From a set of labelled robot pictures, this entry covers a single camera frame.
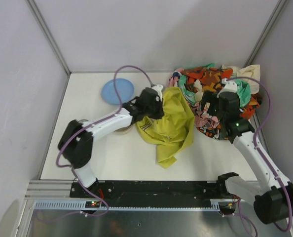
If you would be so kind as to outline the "yellow-green cloth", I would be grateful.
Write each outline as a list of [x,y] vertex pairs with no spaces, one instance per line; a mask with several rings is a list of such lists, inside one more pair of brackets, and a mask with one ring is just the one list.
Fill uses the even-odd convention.
[[177,161],[175,155],[193,143],[195,117],[178,87],[164,90],[163,111],[161,119],[144,117],[136,128],[145,142],[156,145],[158,165],[168,168]]

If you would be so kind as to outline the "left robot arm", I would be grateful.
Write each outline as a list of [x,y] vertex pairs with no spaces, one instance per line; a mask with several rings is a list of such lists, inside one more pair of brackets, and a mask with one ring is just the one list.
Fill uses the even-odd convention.
[[163,112],[164,86],[156,84],[142,90],[140,96],[124,103],[121,109],[96,121],[72,120],[66,127],[59,143],[59,154],[70,163],[68,167],[86,188],[98,182],[90,167],[93,143],[121,128],[142,121],[144,117],[160,119]]

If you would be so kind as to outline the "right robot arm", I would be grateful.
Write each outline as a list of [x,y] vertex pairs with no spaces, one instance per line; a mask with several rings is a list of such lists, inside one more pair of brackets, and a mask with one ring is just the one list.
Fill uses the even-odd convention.
[[235,92],[205,91],[200,102],[208,114],[216,116],[223,133],[243,155],[257,178],[253,185],[232,172],[220,175],[221,190],[236,195],[253,206],[259,220],[271,224],[293,217],[293,183],[272,161],[250,122],[239,112],[239,97]]

